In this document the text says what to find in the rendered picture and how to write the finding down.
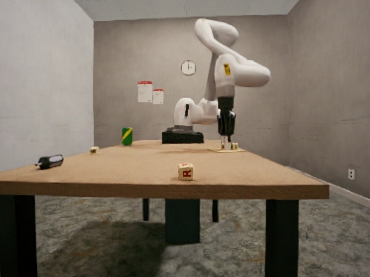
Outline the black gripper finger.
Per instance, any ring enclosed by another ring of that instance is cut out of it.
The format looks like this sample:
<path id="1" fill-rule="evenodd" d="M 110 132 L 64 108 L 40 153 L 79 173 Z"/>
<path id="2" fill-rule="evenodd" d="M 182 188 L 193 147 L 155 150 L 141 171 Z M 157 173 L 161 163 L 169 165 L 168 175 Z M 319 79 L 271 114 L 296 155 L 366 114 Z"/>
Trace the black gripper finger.
<path id="1" fill-rule="evenodd" d="M 226 135 L 225 121 L 223 120 L 223 113 L 220 113 L 216 117 L 218 121 L 218 133 L 221 135 L 221 149 L 222 149 L 222 143 L 225 143 L 225 135 Z"/>
<path id="2" fill-rule="evenodd" d="M 229 150 L 229 149 L 231 149 L 231 135 L 234 134 L 236 114 L 234 114 L 230 111 L 229 120 L 226 120 L 226 113 L 223 113 L 223 116 L 224 116 L 225 129 L 226 129 L 225 149 Z"/>

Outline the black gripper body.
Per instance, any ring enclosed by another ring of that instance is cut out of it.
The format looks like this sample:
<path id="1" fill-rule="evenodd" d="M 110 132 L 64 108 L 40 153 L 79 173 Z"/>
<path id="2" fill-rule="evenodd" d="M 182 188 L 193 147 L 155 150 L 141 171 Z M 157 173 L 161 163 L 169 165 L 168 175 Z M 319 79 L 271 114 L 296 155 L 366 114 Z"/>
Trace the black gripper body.
<path id="1" fill-rule="evenodd" d="M 230 111 L 234 108 L 234 98 L 231 97 L 223 97 L 218 98 L 218 109 L 220 109 L 220 113 L 226 113 L 226 120 L 229 120 Z"/>

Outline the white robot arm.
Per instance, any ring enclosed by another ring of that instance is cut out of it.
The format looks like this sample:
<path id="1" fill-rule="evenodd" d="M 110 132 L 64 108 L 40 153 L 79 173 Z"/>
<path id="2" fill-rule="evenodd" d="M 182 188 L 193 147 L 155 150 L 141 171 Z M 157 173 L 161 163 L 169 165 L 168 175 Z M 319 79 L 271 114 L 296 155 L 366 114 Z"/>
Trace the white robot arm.
<path id="1" fill-rule="evenodd" d="M 194 31 L 199 41 L 212 51 L 211 62 L 204 98 L 200 103 L 195 105 L 190 98 L 182 98 L 177 102 L 174 127 L 167 127 L 168 131 L 175 133 L 195 134 L 193 124 L 218 123 L 216 116 L 220 114 L 220 109 L 216 97 L 235 98 L 235 86 L 262 87 L 269 82 L 271 76 L 267 68 L 254 61 L 247 61 L 229 49 L 238 39 L 238 32 L 234 27 L 200 19 L 196 22 Z"/>

